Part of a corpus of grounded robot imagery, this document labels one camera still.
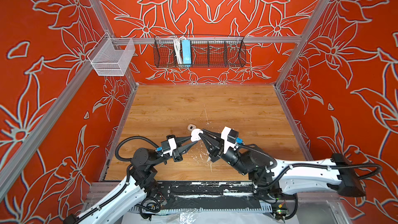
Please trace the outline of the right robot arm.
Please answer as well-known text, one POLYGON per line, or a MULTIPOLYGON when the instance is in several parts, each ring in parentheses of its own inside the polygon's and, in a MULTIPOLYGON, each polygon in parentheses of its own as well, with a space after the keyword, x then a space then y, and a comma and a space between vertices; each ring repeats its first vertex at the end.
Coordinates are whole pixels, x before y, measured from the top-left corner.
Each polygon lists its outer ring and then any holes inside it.
POLYGON ((255 144, 246 145, 228 127, 221 133, 195 129, 191 140, 203 141, 211 162, 222 159, 266 194, 335 191, 343 197, 363 197, 361 181, 382 172, 376 163, 352 164, 340 153, 316 161, 276 159, 255 144))

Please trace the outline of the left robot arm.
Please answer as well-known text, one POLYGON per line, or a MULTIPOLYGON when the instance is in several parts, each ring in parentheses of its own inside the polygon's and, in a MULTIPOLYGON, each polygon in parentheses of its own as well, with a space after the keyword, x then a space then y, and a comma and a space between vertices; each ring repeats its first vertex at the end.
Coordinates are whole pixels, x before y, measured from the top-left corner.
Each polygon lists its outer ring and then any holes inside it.
POLYGON ((115 157, 130 163, 126 169, 126 177, 92 207, 79 215, 70 214, 63 223, 113 224, 134 207, 137 207, 141 214, 159 213, 162 206, 154 197, 159 192, 158 183, 154 179, 157 174, 154 167, 161 163, 167 164, 170 159, 181 162, 182 155, 186 154, 199 140, 199 136, 177 138, 169 135, 161 146, 143 136, 133 136, 123 140, 116 147, 115 157), (131 158, 120 156, 121 146, 132 140, 144 140, 154 149, 140 148, 131 158))

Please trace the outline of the white earbud charging case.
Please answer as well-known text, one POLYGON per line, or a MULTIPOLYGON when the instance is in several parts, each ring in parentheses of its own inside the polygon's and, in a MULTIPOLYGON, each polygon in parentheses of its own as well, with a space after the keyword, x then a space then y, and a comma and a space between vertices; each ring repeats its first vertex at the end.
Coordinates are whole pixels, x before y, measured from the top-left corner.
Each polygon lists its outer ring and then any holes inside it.
POLYGON ((189 131, 192 131, 192 130, 194 130, 194 129, 196 129, 197 127, 196 127, 196 125, 194 125, 194 124, 189 124, 188 125, 188 127, 187 127, 187 129, 189 130, 189 131))

